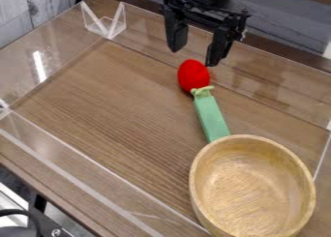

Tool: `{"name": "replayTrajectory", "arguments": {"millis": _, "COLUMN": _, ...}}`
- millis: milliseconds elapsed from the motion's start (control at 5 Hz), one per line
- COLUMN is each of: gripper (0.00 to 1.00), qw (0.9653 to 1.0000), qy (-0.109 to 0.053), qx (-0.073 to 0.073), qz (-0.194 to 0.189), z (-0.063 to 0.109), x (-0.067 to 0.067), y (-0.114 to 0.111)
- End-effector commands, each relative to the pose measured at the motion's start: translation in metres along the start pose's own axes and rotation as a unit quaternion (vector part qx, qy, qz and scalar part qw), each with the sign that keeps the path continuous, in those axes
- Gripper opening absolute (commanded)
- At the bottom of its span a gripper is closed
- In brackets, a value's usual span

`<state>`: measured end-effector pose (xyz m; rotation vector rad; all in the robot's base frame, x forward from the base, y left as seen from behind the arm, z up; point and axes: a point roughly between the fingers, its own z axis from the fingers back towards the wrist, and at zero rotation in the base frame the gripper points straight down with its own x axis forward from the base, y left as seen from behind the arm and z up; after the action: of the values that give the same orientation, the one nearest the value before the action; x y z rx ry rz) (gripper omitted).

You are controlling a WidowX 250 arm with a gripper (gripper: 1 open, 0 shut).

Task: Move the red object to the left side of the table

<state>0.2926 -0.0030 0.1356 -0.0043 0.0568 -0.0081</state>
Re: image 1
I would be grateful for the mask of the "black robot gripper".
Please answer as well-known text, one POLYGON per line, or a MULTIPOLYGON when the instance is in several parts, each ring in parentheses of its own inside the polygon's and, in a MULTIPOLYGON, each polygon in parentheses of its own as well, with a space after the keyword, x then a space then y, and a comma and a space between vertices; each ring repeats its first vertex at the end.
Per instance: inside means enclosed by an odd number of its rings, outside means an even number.
POLYGON ((245 27, 248 10, 233 7, 231 0, 163 0, 163 6, 167 45, 172 52, 187 45, 187 21, 209 28, 220 26, 213 31, 205 55, 205 66, 217 66, 233 42, 228 27, 245 27))

